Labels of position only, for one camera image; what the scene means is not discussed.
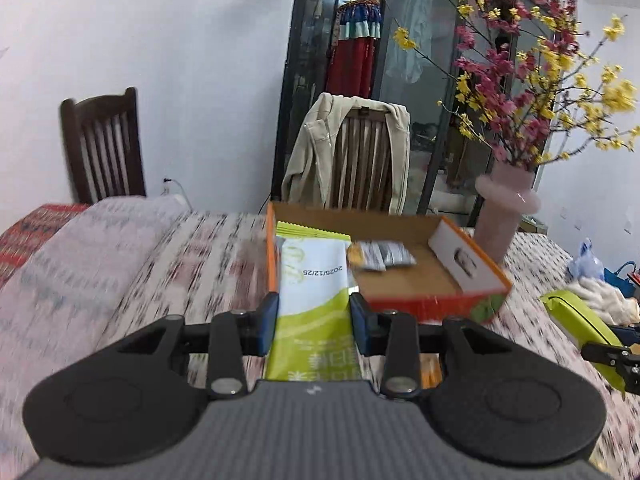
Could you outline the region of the silver white snack packet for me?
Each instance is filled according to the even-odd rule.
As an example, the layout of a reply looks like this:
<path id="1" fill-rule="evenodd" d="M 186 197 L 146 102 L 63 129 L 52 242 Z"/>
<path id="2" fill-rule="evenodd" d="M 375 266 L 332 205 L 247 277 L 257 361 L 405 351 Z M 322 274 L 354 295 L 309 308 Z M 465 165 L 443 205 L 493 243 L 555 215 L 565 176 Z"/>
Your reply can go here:
<path id="1" fill-rule="evenodd" d="M 390 268 L 414 266 L 416 258 L 397 240 L 362 240 L 349 246 L 347 262 L 356 269 L 384 272 Z"/>

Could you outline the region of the blue white plastic bag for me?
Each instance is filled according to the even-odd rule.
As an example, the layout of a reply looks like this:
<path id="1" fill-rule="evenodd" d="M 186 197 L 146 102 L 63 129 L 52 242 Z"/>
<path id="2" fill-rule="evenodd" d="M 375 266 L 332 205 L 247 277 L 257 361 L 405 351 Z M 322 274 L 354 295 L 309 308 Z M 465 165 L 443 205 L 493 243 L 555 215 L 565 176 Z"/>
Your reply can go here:
<path id="1" fill-rule="evenodd" d="M 604 280 L 604 265 L 592 251 L 592 241 L 585 238 L 580 245 L 578 256 L 567 265 L 567 272 L 571 278 L 594 278 Z"/>

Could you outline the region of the dark wooden chair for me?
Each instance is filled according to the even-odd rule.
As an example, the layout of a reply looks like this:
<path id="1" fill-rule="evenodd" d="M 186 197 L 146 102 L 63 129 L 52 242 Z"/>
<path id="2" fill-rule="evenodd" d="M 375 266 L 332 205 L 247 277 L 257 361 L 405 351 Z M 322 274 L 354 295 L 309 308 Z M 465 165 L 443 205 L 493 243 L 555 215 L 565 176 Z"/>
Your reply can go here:
<path id="1" fill-rule="evenodd" d="M 145 196 L 136 88 L 118 96 L 66 99 L 58 114 L 78 203 Z"/>

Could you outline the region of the white cloth gloves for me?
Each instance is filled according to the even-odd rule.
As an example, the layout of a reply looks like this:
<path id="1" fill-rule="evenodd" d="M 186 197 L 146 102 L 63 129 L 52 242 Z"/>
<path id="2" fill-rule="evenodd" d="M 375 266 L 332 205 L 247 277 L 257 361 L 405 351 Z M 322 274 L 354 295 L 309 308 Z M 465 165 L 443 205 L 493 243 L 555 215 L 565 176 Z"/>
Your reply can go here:
<path id="1" fill-rule="evenodd" d="M 626 298 L 617 288 L 597 278 L 585 278 L 567 284 L 566 288 L 579 297 L 608 325 L 639 323 L 639 304 L 636 298 Z"/>

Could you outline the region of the wooden chair with jacket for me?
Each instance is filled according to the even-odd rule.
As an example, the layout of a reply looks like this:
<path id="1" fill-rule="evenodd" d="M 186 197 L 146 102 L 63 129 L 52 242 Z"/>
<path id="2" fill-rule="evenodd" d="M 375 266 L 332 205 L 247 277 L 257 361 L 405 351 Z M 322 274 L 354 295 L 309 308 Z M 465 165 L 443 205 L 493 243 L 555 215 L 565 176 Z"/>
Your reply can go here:
<path id="1" fill-rule="evenodd" d="M 329 207 L 388 214 L 393 194 L 386 114 L 352 108 L 338 129 Z"/>

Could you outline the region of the dark glass sliding door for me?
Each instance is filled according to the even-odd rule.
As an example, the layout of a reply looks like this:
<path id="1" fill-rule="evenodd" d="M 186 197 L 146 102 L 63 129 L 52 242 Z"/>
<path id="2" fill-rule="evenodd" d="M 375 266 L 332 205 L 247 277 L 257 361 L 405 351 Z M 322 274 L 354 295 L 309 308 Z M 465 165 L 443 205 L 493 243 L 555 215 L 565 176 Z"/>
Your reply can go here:
<path id="1" fill-rule="evenodd" d="M 341 6 L 355 0 L 294 0 L 278 118 L 271 195 L 281 195 L 286 165 L 311 105 L 330 90 L 336 59 L 331 39 Z M 483 201 L 475 178 L 492 165 L 487 148 L 469 146 L 436 104 L 450 95 L 442 72 L 454 48 L 454 9 L 446 0 L 374 0 L 383 18 L 372 58 L 358 68 L 369 96 L 401 104 L 410 114 L 407 214 L 439 211 L 475 226 Z"/>

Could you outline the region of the beige jacket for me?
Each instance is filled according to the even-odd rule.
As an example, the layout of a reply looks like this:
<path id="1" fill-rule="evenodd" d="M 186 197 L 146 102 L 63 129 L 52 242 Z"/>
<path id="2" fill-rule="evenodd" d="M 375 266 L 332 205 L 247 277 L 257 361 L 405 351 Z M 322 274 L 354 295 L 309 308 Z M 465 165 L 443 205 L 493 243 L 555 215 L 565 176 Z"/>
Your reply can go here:
<path id="1" fill-rule="evenodd" d="M 281 186 L 285 203 L 329 207 L 331 174 L 338 129 L 352 108 L 386 114 L 392 149 L 393 194 L 389 214 L 404 208 L 409 173 L 410 114 L 398 104 L 323 92 L 303 119 Z"/>

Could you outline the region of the green snack bar packet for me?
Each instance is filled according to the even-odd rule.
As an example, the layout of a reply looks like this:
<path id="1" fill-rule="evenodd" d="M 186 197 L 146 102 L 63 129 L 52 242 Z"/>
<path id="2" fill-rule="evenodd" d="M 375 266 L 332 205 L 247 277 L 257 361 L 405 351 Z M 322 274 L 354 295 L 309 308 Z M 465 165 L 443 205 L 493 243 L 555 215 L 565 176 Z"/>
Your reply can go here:
<path id="1" fill-rule="evenodd" d="M 579 353 L 587 342 L 625 347 L 596 312 L 569 290 L 547 292 L 540 301 L 552 321 L 574 342 Z"/>

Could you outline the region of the red orange cardboard box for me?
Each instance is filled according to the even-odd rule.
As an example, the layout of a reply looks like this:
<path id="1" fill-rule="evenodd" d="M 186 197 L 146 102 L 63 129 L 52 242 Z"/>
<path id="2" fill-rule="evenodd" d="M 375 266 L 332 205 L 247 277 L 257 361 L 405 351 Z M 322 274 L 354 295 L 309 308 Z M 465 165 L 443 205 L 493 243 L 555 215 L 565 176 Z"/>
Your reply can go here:
<path id="1" fill-rule="evenodd" d="M 420 322 L 463 316 L 490 321 L 512 284 L 469 235 L 442 216 L 398 216 L 373 211 L 317 209 L 271 202 L 266 212 L 268 289 L 279 289 L 279 222 L 347 234 L 354 242 L 394 240 L 416 259 L 385 271 L 356 269 L 359 291 L 374 310 L 395 309 Z"/>

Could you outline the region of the pink glass vase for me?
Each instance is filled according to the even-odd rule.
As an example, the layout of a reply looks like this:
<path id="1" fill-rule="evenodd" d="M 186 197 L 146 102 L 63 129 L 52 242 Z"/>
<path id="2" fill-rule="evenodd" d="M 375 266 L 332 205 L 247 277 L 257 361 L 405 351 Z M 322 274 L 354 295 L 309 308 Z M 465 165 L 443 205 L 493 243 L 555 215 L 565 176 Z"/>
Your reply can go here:
<path id="1" fill-rule="evenodd" d="M 495 162 L 489 174 L 476 178 L 477 194 L 484 203 L 473 240 L 494 263 L 503 262 L 522 217 L 540 209 L 534 181 L 533 171 L 505 162 Z"/>

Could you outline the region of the green white snack packet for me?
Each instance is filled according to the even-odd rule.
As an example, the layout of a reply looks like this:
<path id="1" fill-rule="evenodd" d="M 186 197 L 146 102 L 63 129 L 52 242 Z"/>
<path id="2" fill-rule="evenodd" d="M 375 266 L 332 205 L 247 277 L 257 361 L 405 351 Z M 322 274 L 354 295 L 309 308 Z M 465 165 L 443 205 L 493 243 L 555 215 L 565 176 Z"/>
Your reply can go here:
<path id="1" fill-rule="evenodd" d="M 279 307 L 265 378 L 360 379 L 349 313 L 350 237 L 280 221 L 276 242 Z"/>

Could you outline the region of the calligraphy print tablecloth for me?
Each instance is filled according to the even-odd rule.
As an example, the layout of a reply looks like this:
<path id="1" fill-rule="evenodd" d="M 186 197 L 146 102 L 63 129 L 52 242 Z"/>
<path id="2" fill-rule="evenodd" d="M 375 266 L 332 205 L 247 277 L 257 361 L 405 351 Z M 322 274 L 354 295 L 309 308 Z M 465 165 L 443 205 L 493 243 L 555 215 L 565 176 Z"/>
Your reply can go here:
<path id="1" fill-rule="evenodd" d="M 1 291 L 1 474 L 13 479 L 36 459 L 22 423 L 26 394 L 40 379 L 168 314 L 205 322 L 250 308 L 267 289 L 266 222 L 254 214 L 186 214 L 152 229 L 139 255 L 118 263 L 105 244 L 88 254 L 93 270 L 134 271 L 106 298 L 37 278 L 40 263 L 70 267 L 79 254 L 79 216 L 67 223 Z M 615 390 L 556 326 L 541 296 L 563 286 L 568 255 L 542 234 L 520 234 L 506 254 L 512 290 L 490 327 L 584 376 L 602 393 L 608 417 L 594 459 L 616 479 L 639 474 L 639 400 Z"/>

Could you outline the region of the folded pale striped blanket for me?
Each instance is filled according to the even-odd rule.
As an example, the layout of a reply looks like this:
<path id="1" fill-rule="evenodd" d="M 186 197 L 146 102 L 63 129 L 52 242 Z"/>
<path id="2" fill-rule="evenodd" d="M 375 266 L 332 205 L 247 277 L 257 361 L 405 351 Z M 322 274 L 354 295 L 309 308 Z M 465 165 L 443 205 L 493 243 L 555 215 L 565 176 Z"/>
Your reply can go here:
<path id="1" fill-rule="evenodd" d="M 22 422 L 40 380 L 88 356 L 151 252 L 188 211 L 172 195 L 102 200 L 60 229 L 1 289 L 1 475 L 35 463 Z"/>

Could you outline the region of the yellow and pink flower branches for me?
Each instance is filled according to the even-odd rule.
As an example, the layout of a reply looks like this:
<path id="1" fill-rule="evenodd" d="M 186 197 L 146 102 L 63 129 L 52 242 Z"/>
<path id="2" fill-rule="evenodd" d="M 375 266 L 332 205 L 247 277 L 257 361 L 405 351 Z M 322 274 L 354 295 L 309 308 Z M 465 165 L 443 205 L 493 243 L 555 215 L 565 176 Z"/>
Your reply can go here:
<path id="1" fill-rule="evenodd" d="M 454 9 L 454 87 L 441 108 L 466 140 L 487 146 L 496 162 L 533 171 L 570 159 L 593 145 L 633 151 L 639 129 L 614 119 L 633 112 L 638 88 L 604 64 L 596 82 L 587 70 L 600 50 L 626 32 L 613 15 L 586 51 L 588 32 L 577 0 L 445 0 Z"/>

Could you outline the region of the red blue hanging garment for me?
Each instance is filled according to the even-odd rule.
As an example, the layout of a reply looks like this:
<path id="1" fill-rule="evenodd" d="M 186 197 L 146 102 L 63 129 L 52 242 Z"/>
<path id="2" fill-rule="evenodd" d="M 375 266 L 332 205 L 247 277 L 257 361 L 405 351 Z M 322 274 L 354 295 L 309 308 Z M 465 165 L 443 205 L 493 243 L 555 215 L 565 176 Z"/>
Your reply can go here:
<path id="1" fill-rule="evenodd" d="M 332 30 L 326 92 L 365 99 L 370 96 L 382 24 L 378 0 L 352 0 L 338 7 Z"/>

